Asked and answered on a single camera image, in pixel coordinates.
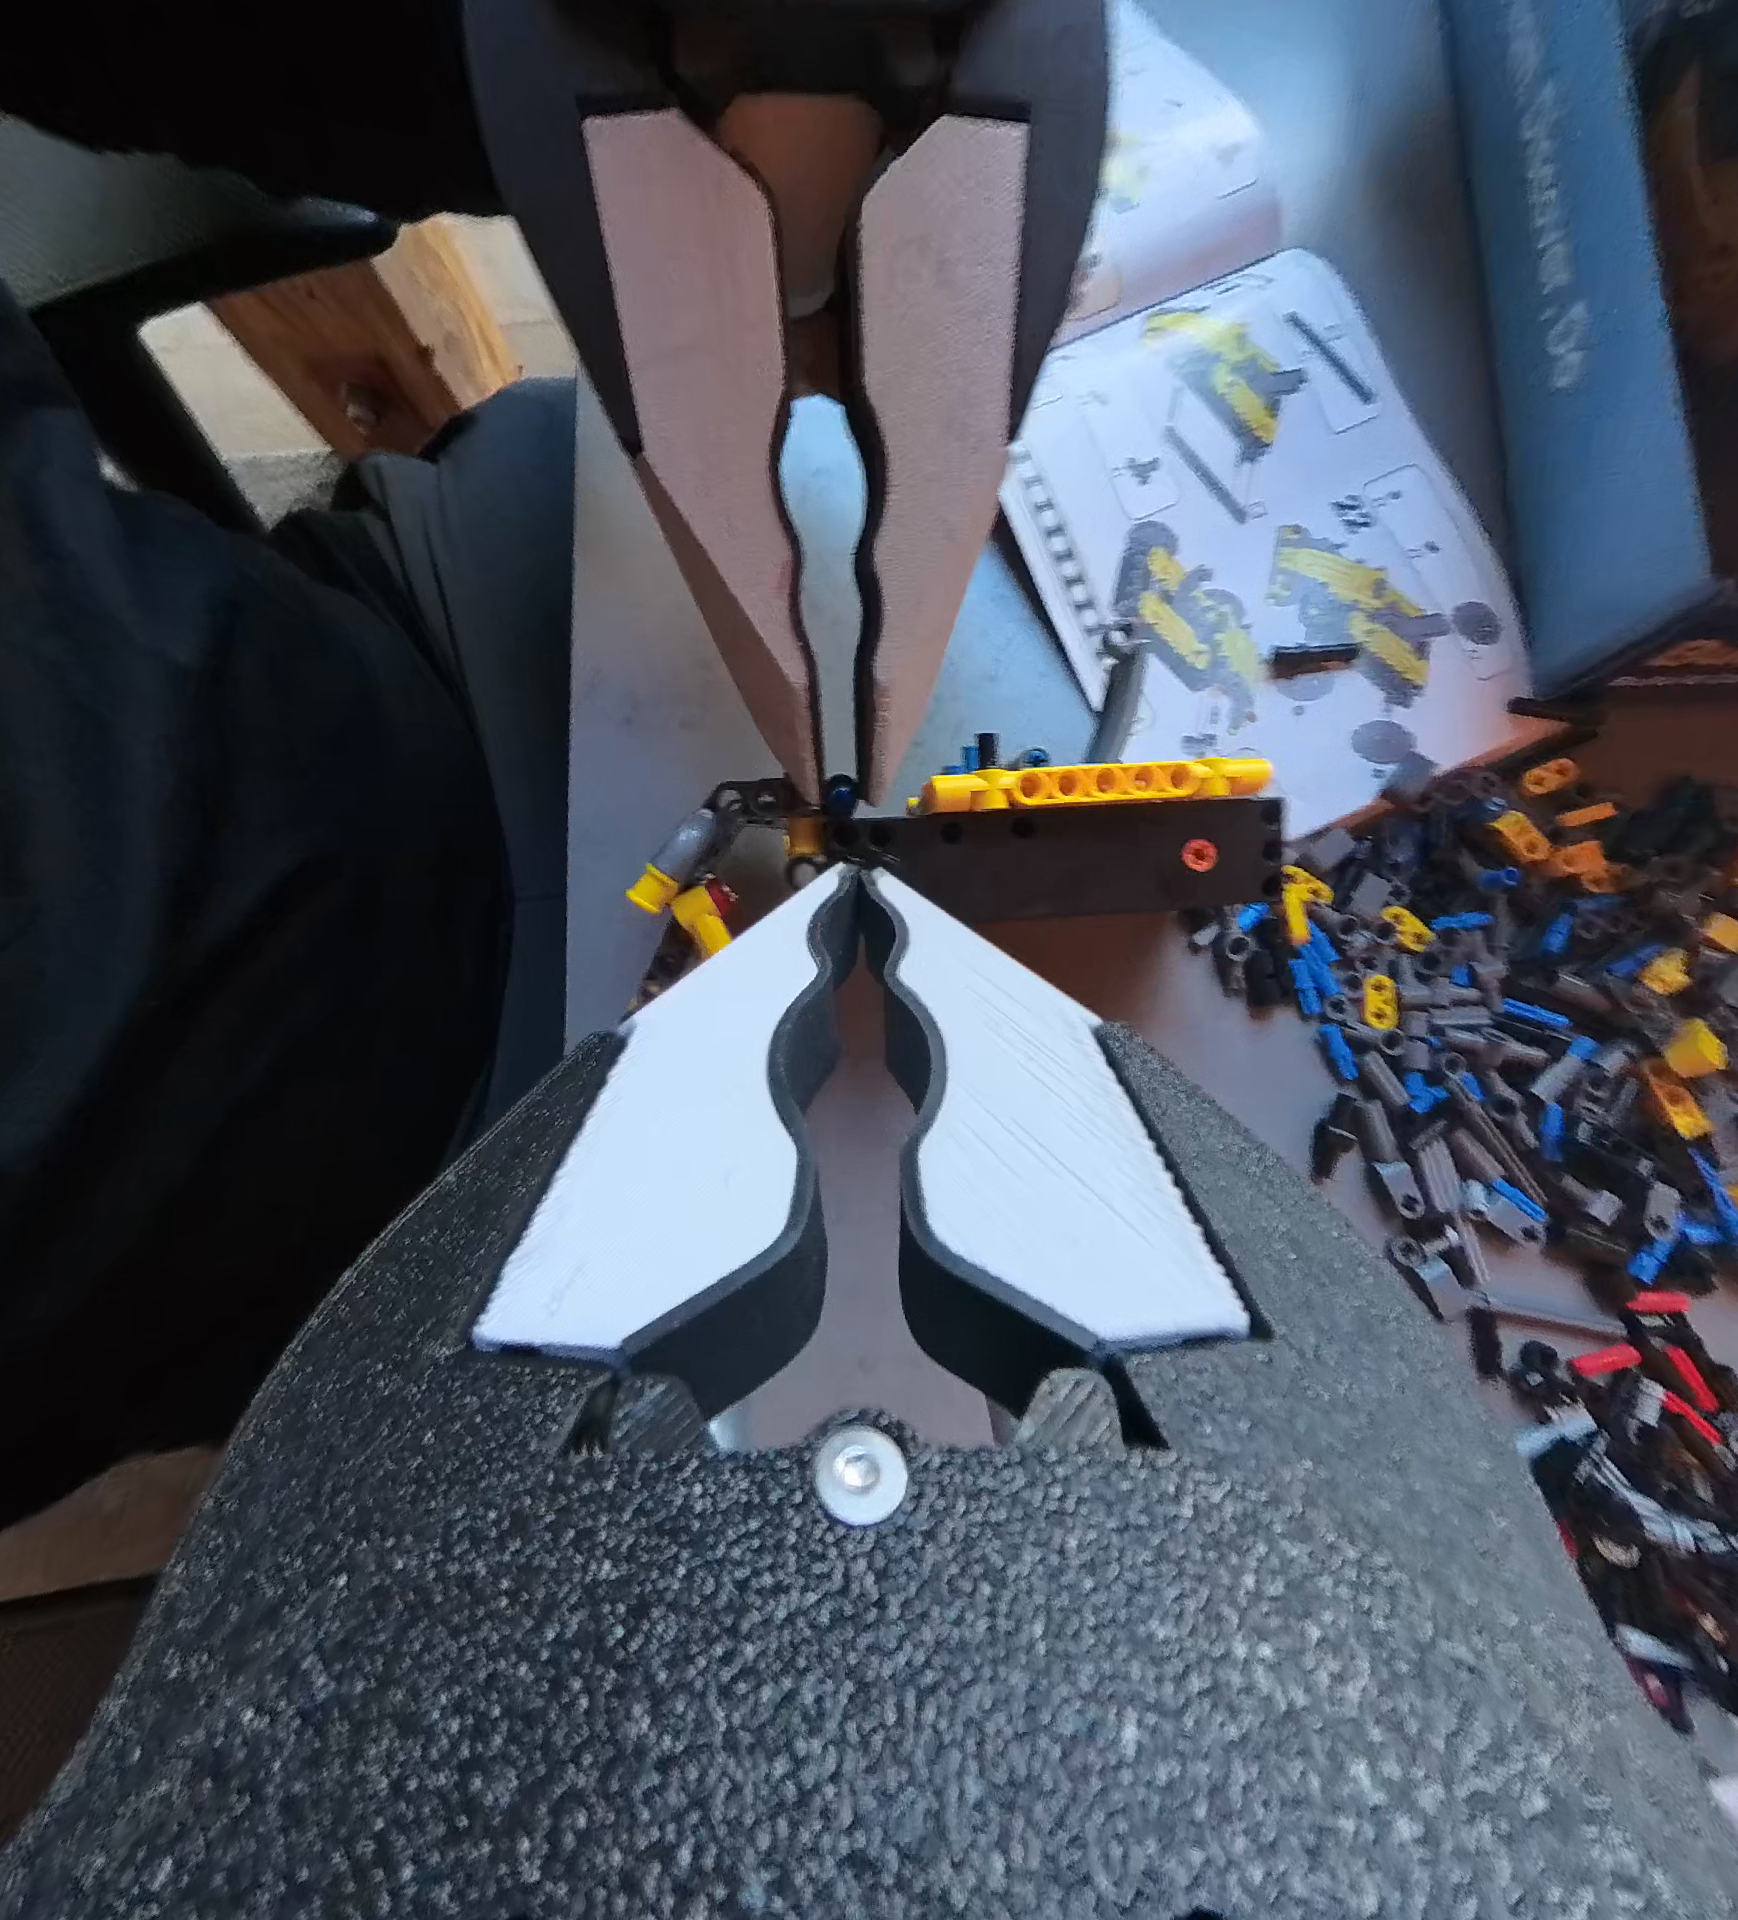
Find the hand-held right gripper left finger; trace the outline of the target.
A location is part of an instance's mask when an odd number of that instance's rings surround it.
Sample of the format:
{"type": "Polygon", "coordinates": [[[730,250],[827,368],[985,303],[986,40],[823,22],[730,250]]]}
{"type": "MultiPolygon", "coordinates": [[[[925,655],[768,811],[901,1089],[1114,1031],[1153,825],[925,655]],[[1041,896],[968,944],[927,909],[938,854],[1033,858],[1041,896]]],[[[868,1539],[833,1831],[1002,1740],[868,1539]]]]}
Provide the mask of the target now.
{"type": "Polygon", "coordinates": [[[677,1380],[715,1420],[809,1344],[827,1275],[809,1108],[840,1057],[859,906],[834,869],[620,1024],[474,1350],[677,1380]]]}

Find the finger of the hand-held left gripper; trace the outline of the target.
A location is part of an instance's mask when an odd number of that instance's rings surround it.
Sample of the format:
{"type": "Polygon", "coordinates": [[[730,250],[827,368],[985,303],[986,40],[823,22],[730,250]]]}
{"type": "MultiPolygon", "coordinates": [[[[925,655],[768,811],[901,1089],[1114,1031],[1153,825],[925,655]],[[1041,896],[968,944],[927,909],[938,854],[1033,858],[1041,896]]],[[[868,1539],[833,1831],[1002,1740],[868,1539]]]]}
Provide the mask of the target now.
{"type": "Polygon", "coordinates": [[[1012,436],[1024,122],[947,114],[868,187],[855,373],[870,497],[856,774],[886,803],[986,543],[1012,436]]]}
{"type": "Polygon", "coordinates": [[[789,366],[773,205],[677,108],[592,117],[582,141],[635,474],[761,741],[809,802],[823,741],[778,484],[789,366]]]}

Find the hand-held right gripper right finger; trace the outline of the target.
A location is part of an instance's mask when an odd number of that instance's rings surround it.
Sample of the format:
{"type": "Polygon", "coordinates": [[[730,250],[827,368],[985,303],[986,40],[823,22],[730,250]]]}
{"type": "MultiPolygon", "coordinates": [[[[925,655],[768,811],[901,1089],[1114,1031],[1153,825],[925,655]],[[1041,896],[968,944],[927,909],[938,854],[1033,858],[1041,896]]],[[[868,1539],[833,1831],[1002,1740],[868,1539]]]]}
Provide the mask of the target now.
{"type": "Polygon", "coordinates": [[[860,882],[859,926],[913,1109],[897,1278],[923,1352],[1024,1418],[1053,1373],[1252,1338],[1104,1024],[892,878],[860,882]]]}

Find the yellow black toy vehicle model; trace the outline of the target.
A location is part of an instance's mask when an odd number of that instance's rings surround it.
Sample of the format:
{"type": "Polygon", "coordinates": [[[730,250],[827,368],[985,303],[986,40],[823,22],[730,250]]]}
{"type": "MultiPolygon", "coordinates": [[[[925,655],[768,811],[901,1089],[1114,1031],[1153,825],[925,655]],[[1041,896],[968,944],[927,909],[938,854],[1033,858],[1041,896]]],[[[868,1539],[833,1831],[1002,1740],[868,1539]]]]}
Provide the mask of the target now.
{"type": "Polygon", "coordinates": [[[1267,906],[1281,884],[1286,839],[1271,763],[1208,753],[1110,759],[1134,721],[1144,678],[1128,622],[1111,626],[1107,666],[1089,759],[1060,766],[1036,750],[1005,761],[995,734],[976,734],[903,813],[878,815],[910,822],[891,869],[823,859],[821,813],[873,815],[852,780],[824,781],[812,802],[787,780],[721,783],[626,889],[633,908],[665,926],[631,1007],[665,996],[730,946],[740,908],[723,869],[753,832],[778,839],[792,892],[834,869],[878,873],[964,926],[1267,906]]]}

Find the grey desk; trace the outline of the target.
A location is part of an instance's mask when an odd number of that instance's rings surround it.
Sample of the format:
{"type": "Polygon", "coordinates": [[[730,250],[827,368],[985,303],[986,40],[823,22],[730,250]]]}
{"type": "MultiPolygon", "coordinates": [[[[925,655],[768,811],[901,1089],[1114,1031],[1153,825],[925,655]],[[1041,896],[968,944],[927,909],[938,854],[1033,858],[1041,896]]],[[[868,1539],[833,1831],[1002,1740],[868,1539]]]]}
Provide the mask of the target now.
{"type": "MultiPolygon", "coordinates": [[[[1485,530],[1504,529],[1498,430],[1482,347],[1475,261],[1458,182],[1455,96],[1441,4],[1144,4],[1185,52],[1219,77],[1254,111],[1265,132],[1288,236],[1337,261],[1363,298],[1376,333],[1404,361],[1404,390],[1453,457],[1458,481],[1480,499],[1485,530]]],[[[611,444],[600,405],[585,390],[577,417],[577,520],[573,573],[573,665],[568,748],[568,1039],[599,1027],[617,1009],[631,974],[655,935],[626,926],[639,918],[607,893],[675,818],[716,780],[764,774],[761,739],[728,685],[702,620],[691,611],[675,560],[651,512],[633,497],[624,457],[611,444]]],[[[829,400],[798,403],[787,440],[789,500],[809,541],[807,606],[827,699],[840,700],[848,678],[846,626],[856,586],[846,553],[863,514],[863,471],[848,429],[829,400]]],[[[1026,576],[1000,549],[979,562],[930,699],[923,747],[949,747],[956,724],[1000,721],[1009,739],[1072,744],[1081,737],[1081,695],[1058,645],[1030,600],[1026,576]]],[[[1311,1188],[1308,1124],[1323,1099],[1323,1071],[1286,1015],[1252,1019],[1223,1000],[1212,967],[1194,960],[1185,938],[1155,920],[1120,918],[1017,923],[988,929],[1000,952],[1045,969],[1050,982],[1099,1015],[1132,1024],[1232,1117],[1217,1144],[1247,1145],[1246,1171],[1265,1174],[1277,1155],[1296,1188],[1329,1199],[1341,1231],[1323,1251],[1341,1255],[1376,1231],[1372,1201],[1345,1171],[1333,1188],[1311,1188]]],[[[809,1350],[751,1404],[727,1413],[716,1433],[736,1445],[775,1445],[807,1436],[818,1418],[867,1393],[915,1425],[929,1453],[920,1468],[976,1470],[986,1488],[1002,1453],[951,1441],[985,1436],[971,1388],[932,1370],[901,1324],[894,1281],[894,1189],[907,1101],[881,1057],[881,992],[856,967],[839,1009],[843,1057],[811,1112],[811,1139],[823,1181],[837,1278],[809,1350]]],[[[1498,1575],[1519,1533],[1510,1522],[1540,1522],[1546,1535],[1544,1650],[1557,1652],[1561,1626],[1596,1642],[1589,1695],[1517,1691],[1510,1681],[1458,1668],[1459,1652],[1438,1626],[1407,1672],[1388,1659],[1388,1640],[1351,1618],[1361,1601],[1361,1568],[1351,1579],[1316,1590],[1310,1626],[1281,1626],[1269,1598],[1246,1598],[1242,1573],[1281,1571],[1269,1559],[1288,1548],[1322,1544],[1319,1495],[1269,1470],[1267,1427],[1237,1427],[1240,1453],[1196,1470],[1197,1504],[1163,1528],[1202,1553],[1200,1524],[1217,1524],[1226,1557],[1210,1579],[1183,1588],[1185,1604],[1145,1618],[1168,1638],[1148,1642],[1190,1657],[1188,1681],[1237,1678],[1242,1734],[1191,1728],[1183,1756],[1213,1772],[1155,1783],[1169,1821],[1121,1828],[1107,1801],[1081,1784],[1076,1765],[1021,1714],[1026,1693],[1012,1678],[996,1708],[979,1708],[975,1668],[940,1685],[920,1681],[915,1702],[947,1709],[947,1748],[923,1733],[867,1736],[856,1746],[855,1708],[817,1708],[812,1746],[784,1750],[818,1772],[804,1795],[796,1772],[791,1812],[833,1815],[823,1835],[840,1851],[839,1892],[798,1892],[807,1851],[798,1828],[763,1848],[739,1835],[736,1812],[713,1812],[710,1788],[689,1788],[687,1812],[702,1812],[710,1839],[735,1848],[745,1871],[736,1892],[710,1897],[710,1912],[736,1916],[1166,1916],[1208,1909],[1217,1916],[1738,1916],[1738,1828],[1710,1783],[1738,1775],[1738,1728],[1716,1709],[1693,1708],[1698,1736],[1671,1733],[1615,1666],[1601,1632],[1587,1624],[1576,1575],[1561,1568],[1548,1518],[1526,1468],[1512,1459],[1505,1404],[1472,1380],[1466,1338],[1440,1328],[1407,1295],[1386,1261],[1381,1316],[1351,1314],[1350,1359],[1333,1353],[1322,1386],[1336,1393],[1369,1380],[1373,1413],[1409,1415],[1409,1443],[1427,1447],[1420,1475],[1377,1475],[1376,1492],[1404,1502],[1405,1522],[1458,1522],[1441,1571],[1482,1571],[1483,1598],[1504,1598],[1498,1575]],[[1580,1909],[1570,1875],[1546,1882],[1537,1868],[1584,1867],[1592,1859],[1589,1788],[1667,1783],[1671,1827],[1701,1819],[1696,1841],[1719,1895],[1663,1867],[1673,1901],[1609,1906],[1601,1895],[1580,1909]]],[[[920,1492],[940,1492],[925,1475],[920,1492]]]]}

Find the white instruction booklet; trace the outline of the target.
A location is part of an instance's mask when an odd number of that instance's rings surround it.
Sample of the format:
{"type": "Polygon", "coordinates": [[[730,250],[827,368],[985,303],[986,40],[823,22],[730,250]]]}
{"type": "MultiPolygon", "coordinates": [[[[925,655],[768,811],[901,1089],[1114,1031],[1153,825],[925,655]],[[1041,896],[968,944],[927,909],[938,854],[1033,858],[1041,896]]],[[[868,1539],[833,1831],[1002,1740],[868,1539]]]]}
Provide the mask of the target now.
{"type": "Polygon", "coordinates": [[[1264,758],[1296,834],[1512,753],[1505,569],[1350,285],[1281,245],[1262,124],[1145,7],[1107,33],[1096,207],[999,494],[1094,732],[1128,622],[1144,678],[1107,758],[1264,758]],[[1325,639],[1381,658],[1269,676],[1325,639]]]}

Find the pile of mixed brick parts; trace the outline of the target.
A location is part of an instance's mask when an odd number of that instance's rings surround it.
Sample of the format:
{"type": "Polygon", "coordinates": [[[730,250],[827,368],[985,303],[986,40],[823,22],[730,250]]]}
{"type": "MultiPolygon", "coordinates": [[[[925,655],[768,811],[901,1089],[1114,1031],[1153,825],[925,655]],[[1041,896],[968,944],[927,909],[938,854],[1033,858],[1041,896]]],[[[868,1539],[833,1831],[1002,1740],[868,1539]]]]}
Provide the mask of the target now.
{"type": "Polygon", "coordinates": [[[1314,1044],[1314,1178],[1358,1154],[1458,1281],[1491,1230],[1627,1292],[1738,1285],[1738,786],[1421,780],[1185,920],[1228,996],[1314,1044]]]}

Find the person's dark clothed body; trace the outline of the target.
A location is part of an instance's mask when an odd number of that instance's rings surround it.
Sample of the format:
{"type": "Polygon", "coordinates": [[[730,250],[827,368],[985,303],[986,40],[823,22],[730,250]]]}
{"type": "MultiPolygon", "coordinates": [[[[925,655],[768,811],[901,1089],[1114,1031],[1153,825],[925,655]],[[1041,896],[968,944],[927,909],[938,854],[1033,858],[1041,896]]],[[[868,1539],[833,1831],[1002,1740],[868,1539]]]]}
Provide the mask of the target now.
{"type": "Polygon", "coordinates": [[[0,1532],[220,1443],[565,998],[575,388],[269,535],[103,472],[0,279],[0,1532]]]}

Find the blue cardboard toy box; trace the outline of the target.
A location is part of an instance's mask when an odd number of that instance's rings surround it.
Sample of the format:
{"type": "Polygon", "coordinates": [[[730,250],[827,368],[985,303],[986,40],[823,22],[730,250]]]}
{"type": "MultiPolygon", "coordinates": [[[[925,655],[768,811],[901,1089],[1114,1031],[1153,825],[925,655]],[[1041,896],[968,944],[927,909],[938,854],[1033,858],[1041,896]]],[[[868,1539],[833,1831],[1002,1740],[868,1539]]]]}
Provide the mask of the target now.
{"type": "Polygon", "coordinates": [[[1738,3],[1441,10],[1535,695],[1738,703],[1738,3]]]}

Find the pile of black red pins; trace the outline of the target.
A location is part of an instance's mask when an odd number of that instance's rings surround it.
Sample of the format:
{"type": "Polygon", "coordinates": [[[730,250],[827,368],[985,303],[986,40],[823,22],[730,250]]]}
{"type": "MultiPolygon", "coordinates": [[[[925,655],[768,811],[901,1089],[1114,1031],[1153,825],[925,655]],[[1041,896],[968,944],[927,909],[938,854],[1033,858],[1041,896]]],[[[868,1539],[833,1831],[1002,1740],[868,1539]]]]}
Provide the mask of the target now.
{"type": "Polygon", "coordinates": [[[1605,1638],[1650,1706],[1738,1720],[1738,1371],[1692,1297],[1635,1287],[1613,1317],[1502,1293],[1462,1309],[1482,1380],[1527,1424],[1515,1450],[1605,1638]]]}

